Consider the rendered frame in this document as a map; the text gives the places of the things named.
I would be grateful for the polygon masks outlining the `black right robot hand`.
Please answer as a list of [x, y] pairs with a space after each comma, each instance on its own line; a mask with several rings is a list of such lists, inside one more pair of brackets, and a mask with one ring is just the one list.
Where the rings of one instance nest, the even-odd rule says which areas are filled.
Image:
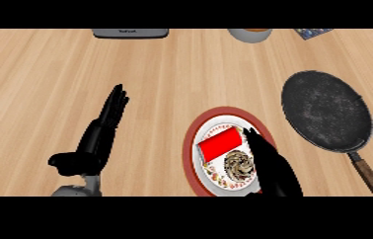
[[262, 197], [301, 198], [304, 192], [286, 158], [254, 128], [243, 129], [243, 134], [254, 154]]

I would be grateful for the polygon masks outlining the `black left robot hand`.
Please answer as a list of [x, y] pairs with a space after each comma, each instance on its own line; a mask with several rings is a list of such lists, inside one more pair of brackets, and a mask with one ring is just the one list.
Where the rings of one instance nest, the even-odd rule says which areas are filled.
[[88, 124], [75, 151], [58, 153], [49, 159], [49, 165], [58, 168], [62, 176], [100, 174], [109, 159], [115, 131], [128, 101], [127, 92], [118, 84], [106, 98], [99, 117]]

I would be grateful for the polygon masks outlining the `red-rimmed white plate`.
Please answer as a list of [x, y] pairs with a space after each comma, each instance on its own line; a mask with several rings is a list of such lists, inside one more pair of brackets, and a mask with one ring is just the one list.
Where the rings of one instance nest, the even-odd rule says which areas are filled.
[[243, 129], [254, 129], [271, 145], [271, 133], [246, 111], [218, 107], [203, 112], [186, 132], [183, 159], [189, 184], [199, 196], [262, 194], [258, 158]]

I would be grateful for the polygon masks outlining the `black frying pan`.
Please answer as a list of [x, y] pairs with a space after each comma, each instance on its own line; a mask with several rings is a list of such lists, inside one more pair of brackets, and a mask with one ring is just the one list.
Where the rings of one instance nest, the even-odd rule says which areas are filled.
[[286, 120], [301, 137], [318, 148], [346, 153], [373, 193], [373, 169], [358, 155], [373, 132], [367, 105], [351, 86], [316, 70], [295, 73], [283, 86]]

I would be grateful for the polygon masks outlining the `grey toaster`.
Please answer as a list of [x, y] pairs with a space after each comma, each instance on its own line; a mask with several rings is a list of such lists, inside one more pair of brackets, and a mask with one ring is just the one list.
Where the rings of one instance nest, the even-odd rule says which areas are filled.
[[161, 39], [168, 36], [168, 29], [93, 29], [100, 39]]

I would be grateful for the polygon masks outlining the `grey cup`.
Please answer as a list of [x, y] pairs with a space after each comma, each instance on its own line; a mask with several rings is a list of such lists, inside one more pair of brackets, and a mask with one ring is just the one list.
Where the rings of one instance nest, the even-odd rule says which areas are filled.
[[262, 42], [270, 34], [271, 29], [229, 29], [231, 36], [248, 43]]

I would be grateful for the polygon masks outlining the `blue patterned tile corner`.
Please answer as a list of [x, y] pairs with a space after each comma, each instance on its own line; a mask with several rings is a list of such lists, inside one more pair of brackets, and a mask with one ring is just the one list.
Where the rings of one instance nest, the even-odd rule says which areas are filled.
[[330, 29], [295, 29], [295, 32], [304, 40], [308, 40], [330, 32]]

